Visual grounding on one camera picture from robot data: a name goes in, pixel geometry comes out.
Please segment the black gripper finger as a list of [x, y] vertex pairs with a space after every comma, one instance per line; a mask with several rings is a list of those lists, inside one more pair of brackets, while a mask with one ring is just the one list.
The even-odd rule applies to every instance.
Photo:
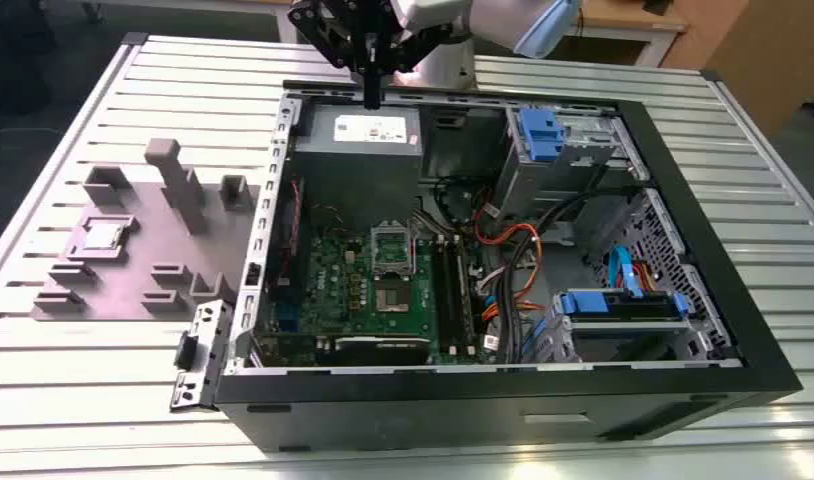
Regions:
[[294, 1], [287, 18], [336, 69], [347, 68], [363, 87], [363, 105], [374, 107], [374, 69], [362, 1]]
[[372, 2], [374, 109], [388, 77], [411, 72], [446, 38], [446, 1]]

